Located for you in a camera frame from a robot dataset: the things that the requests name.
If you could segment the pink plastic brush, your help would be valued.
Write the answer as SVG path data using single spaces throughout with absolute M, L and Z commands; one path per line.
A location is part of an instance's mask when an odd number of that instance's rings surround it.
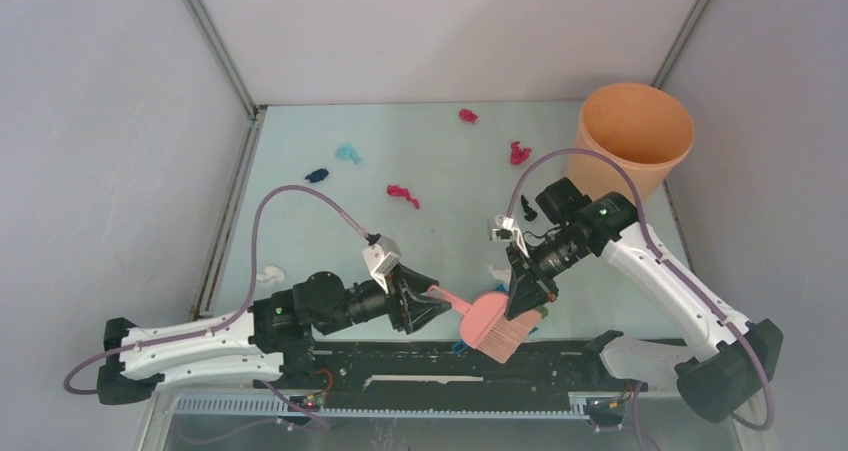
M 449 303 L 462 316 L 459 324 L 461 339 L 499 364 L 510 360 L 542 320 L 542 314 L 537 310 L 508 319 L 508 295 L 503 292 L 488 292 L 473 302 L 464 301 L 438 286 L 431 286 L 427 294 Z

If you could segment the blue plastic dustpan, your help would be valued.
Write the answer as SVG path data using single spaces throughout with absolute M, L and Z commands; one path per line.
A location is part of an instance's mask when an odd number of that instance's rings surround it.
M 499 318 L 475 346 L 459 340 L 452 345 L 451 352 L 460 354 L 474 349 L 498 363 L 506 363 L 528 336 L 538 329 L 544 317 L 542 312 L 531 310 L 512 320 Z

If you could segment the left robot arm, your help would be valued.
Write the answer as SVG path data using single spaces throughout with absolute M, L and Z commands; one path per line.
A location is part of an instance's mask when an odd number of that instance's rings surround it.
M 98 370 L 96 395 L 104 405 L 125 405 L 168 387 L 215 381 L 283 379 L 304 387 L 316 374 L 315 332 L 327 336 L 387 317 L 394 330 L 412 334 L 448 309 L 428 294 L 437 283 L 403 265 L 384 285 L 368 280 L 347 287 L 321 271 L 242 314 L 162 328 L 114 318 L 104 330 L 110 355 Z

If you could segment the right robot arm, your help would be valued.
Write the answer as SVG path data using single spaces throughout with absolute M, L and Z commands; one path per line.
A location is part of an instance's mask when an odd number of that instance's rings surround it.
M 683 340 L 674 346 L 607 331 L 586 348 L 581 373 L 588 385 L 606 389 L 621 379 L 673 386 L 699 417 L 720 423 L 772 380 L 780 328 L 770 319 L 750 320 L 710 291 L 659 242 L 627 197 L 610 192 L 593 200 L 562 178 L 536 203 L 555 226 L 539 245 L 525 242 L 513 217 L 492 221 L 493 239 L 511 242 L 508 319 L 554 302 L 556 278 L 594 255 L 638 285 Z

